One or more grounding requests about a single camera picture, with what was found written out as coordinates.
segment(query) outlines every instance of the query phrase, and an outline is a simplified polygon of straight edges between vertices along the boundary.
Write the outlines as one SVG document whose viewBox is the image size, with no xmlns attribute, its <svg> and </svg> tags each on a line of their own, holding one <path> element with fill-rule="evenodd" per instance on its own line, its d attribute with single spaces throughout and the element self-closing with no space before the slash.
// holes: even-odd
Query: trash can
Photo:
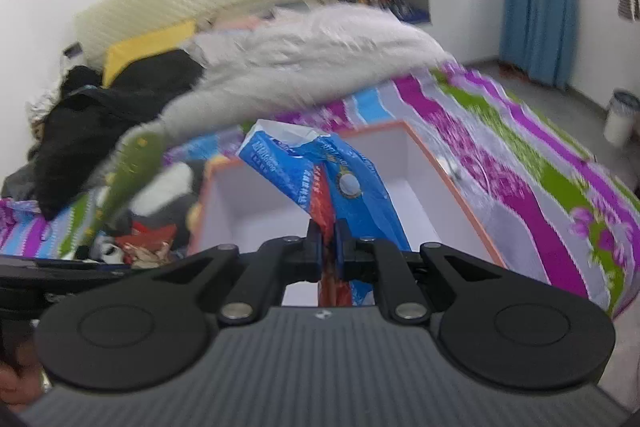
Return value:
<svg viewBox="0 0 640 427">
<path fill-rule="evenodd" d="M 604 137 L 616 146 L 622 147 L 629 140 L 640 112 L 640 100 L 636 95 L 617 89 L 609 102 L 609 116 L 604 126 Z"/>
</svg>

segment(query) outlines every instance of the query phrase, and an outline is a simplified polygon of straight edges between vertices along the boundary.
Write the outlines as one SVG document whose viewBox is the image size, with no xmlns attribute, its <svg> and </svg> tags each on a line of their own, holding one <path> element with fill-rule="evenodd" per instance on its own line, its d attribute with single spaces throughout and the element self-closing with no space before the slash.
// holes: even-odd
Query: gray floor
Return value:
<svg viewBox="0 0 640 427">
<path fill-rule="evenodd" d="M 473 68 L 491 76 L 530 107 L 540 110 L 587 147 L 598 162 L 615 172 L 629 188 L 636 187 L 640 179 L 640 143 L 630 142 L 622 150 L 610 145 L 602 135 L 603 114 L 593 105 L 571 92 L 543 87 L 519 78 L 503 78 L 494 62 L 479 64 Z"/>
</svg>

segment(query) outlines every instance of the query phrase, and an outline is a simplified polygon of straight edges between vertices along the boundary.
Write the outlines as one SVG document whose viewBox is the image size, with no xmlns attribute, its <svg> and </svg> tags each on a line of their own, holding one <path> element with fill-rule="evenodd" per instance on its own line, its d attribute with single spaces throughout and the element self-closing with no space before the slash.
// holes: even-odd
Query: floral bedsheet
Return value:
<svg viewBox="0 0 640 427">
<path fill-rule="evenodd" d="M 275 120 L 333 132 L 404 120 L 431 152 L 459 165 L 456 184 L 508 268 L 589 298 L 610 315 L 638 292 L 638 198 L 571 136 L 477 71 L 446 64 Z M 167 162 L 234 155 L 246 128 L 194 140 L 170 151 Z M 84 196 L 52 224 L 33 205 L 0 201 L 0 253 L 68 255 L 93 200 Z"/>
</svg>

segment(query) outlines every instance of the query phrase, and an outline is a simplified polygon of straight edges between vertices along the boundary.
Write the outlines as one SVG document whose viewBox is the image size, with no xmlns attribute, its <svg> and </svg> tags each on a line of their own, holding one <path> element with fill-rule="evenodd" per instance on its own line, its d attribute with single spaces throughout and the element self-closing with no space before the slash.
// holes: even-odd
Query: blue plastic bag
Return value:
<svg viewBox="0 0 640 427">
<path fill-rule="evenodd" d="M 375 237 L 410 250 L 398 214 L 376 168 L 336 134 L 258 120 L 238 156 L 304 209 L 324 232 L 345 219 L 353 237 Z M 351 283 L 354 305 L 371 286 Z"/>
</svg>

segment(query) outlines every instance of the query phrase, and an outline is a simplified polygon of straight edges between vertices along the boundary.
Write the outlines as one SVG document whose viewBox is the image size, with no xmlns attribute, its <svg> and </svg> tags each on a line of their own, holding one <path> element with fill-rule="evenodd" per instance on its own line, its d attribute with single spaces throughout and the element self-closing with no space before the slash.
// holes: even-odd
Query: metal screw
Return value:
<svg viewBox="0 0 640 427">
<path fill-rule="evenodd" d="M 238 321 L 249 317 L 254 312 L 254 309 L 245 302 L 229 302 L 229 304 L 222 306 L 220 312 L 223 317 Z"/>
<path fill-rule="evenodd" d="M 427 308 L 417 302 L 405 302 L 396 307 L 396 315 L 401 319 L 421 319 L 427 314 Z"/>
<path fill-rule="evenodd" d="M 48 393 L 53 389 L 53 385 L 47 376 L 47 373 L 44 372 L 44 369 L 40 369 L 40 390 L 43 393 Z"/>
<path fill-rule="evenodd" d="M 318 313 L 316 313 L 316 319 L 324 321 L 325 319 L 331 317 L 331 315 L 333 314 L 329 310 L 320 310 Z"/>
<path fill-rule="evenodd" d="M 57 293 L 45 293 L 44 299 L 50 304 L 57 304 L 65 299 L 66 295 L 59 295 Z"/>
</svg>

